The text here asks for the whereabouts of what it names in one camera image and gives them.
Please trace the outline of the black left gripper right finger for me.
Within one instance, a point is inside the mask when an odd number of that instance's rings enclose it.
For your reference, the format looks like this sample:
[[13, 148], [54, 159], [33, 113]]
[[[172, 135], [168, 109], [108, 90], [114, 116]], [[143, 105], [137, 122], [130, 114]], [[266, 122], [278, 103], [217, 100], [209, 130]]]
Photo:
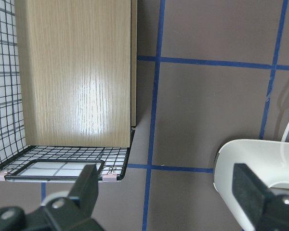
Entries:
[[234, 164], [232, 193], [256, 231], [289, 231], [288, 191], [274, 191], [246, 164]]

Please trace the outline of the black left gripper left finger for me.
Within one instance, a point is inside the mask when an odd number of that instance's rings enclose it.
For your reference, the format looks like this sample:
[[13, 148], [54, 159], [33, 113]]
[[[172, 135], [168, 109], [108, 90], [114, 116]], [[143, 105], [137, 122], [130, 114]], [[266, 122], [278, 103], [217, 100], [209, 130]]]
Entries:
[[18, 206], [0, 208], [0, 231], [102, 231], [92, 218], [98, 198], [96, 165], [85, 165], [67, 196], [45, 199], [26, 214]]

